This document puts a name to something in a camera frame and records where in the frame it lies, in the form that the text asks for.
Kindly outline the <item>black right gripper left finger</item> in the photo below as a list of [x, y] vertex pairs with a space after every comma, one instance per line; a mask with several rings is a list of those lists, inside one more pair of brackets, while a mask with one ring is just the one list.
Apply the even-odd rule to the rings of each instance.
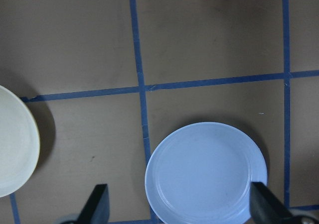
[[79, 214], [77, 224], [107, 224], [110, 217], [109, 191], [107, 184], [94, 187], [84, 208]]

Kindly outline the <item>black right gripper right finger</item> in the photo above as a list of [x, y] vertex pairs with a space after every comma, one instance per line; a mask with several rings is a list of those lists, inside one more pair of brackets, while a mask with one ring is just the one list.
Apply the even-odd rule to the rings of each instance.
[[297, 223], [297, 219], [262, 182], [250, 185], [250, 215], [256, 224]]

